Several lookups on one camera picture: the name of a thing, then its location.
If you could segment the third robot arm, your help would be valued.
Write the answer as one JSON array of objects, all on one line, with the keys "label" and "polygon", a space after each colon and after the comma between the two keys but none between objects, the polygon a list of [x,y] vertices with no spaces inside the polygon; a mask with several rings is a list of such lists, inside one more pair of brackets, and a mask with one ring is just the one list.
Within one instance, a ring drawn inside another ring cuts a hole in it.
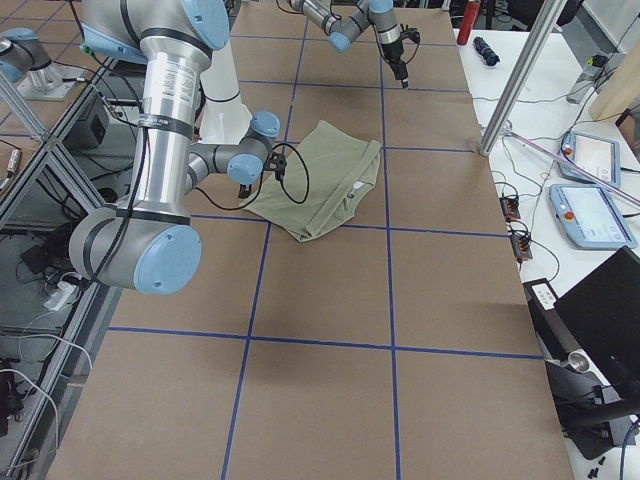
[{"label": "third robot arm", "polygon": [[11,83],[51,63],[50,55],[33,30],[16,27],[1,32],[1,72]]}]

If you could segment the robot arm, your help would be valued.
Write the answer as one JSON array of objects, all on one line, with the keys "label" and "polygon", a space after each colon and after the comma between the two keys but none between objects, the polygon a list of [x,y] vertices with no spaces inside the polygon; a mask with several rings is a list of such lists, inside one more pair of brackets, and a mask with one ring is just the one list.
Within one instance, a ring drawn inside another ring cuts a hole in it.
[{"label": "robot arm", "polygon": [[175,293],[202,251],[185,195],[213,173],[253,184],[279,120],[241,102],[221,1],[87,1],[81,24],[92,51],[142,64],[146,74],[130,193],[78,224],[71,262],[91,281]]},{"label": "robot arm", "polygon": [[332,9],[330,1],[286,1],[276,6],[283,12],[303,15],[318,26],[330,44],[339,53],[345,52],[369,28],[375,32],[376,43],[382,60],[392,70],[394,78],[406,89],[409,74],[404,55],[404,40],[416,34],[414,42],[420,43],[420,34],[414,28],[401,25],[395,15],[392,1],[356,1],[354,11],[341,16]]}]

